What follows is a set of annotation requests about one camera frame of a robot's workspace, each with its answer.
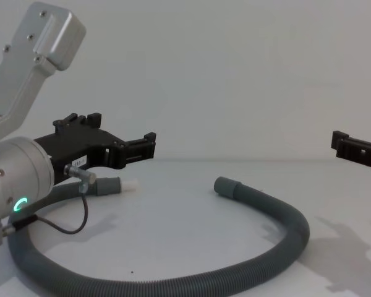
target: label sticker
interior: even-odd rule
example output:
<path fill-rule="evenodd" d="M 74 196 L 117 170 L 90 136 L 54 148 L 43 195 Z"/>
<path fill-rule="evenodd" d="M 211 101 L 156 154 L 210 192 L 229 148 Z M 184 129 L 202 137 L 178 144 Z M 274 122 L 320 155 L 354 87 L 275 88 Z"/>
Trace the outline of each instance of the label sticker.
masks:
<path fill-rule="evenodd" d="M 75 167 L 84 166 L 87 164 L 87 155 L 82 156 L 81 158 L 78 158 L 72 162 L 72 165 Z"/>

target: white wall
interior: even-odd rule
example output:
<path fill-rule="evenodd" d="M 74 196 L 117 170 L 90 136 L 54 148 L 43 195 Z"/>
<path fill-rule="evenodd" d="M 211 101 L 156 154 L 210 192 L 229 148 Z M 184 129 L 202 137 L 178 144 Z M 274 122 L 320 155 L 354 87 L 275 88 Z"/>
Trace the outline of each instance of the white wall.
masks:
<path fill-rule="evenodd" d="M 1 48 L 31 0 L 0 0 Z M 101 112 L 163 158 L 330 158 L 335 129 L 371 140 L 371 0 L 47 0 L 87 27 L 14 135 Z"/>

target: black cable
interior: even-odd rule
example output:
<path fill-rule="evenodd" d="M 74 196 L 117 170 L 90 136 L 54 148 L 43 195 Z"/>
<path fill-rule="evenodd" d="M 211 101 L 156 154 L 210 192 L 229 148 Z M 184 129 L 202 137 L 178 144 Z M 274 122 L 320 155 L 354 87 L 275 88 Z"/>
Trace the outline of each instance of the black cable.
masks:
<path fill-rule="evenodd" d="M 82 220 L 81 226 L 79 226 L 74 231 L 69 231 L 69 230 L 63 229 L 63 228 L 59 227 L 57 224 L 51 222 L 50 220 L 47 220 L 46 218 L 42 218 L 42 217 L 37 216 L 37 220 L 39 220 L 43 223 L 46 223 L 47 225 L 53 227 L 54 229 L 58 230 L 61 233 L 68 234 L 68 235 L 77 234 L 78 232 L 80 232 L 81 230 L 84 229 L 85 225 L 87 224 L 87 220 L 88 220 L 88 203 L 87 203 L 87 198 L 85 197 L 85 194 L 81 195 L 81 199 L 82 199 L 82 203 L 84 205 L 84 219 Z"/>

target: white hose tip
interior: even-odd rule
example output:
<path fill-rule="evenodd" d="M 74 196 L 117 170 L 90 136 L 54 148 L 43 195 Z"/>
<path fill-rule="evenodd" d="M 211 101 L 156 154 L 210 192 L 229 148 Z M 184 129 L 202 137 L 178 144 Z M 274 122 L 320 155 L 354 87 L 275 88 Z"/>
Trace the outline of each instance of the white hose tip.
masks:
<path fill-rule="evenodd" d="M 139 186 L 139 181 L 137 179 L 121 181 L 121 192 L 136 191 Z"/>

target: screw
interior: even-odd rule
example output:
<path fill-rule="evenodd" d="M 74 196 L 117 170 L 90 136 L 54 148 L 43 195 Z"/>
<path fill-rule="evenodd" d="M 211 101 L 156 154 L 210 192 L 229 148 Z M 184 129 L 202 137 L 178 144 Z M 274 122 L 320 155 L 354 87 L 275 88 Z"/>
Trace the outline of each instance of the screw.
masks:
<path fill-rule="evenodd" d="M 4 45 L 2 51 L 5 52 L 5 53 L 8 53 L 11 49 L 11 45 Z"/>

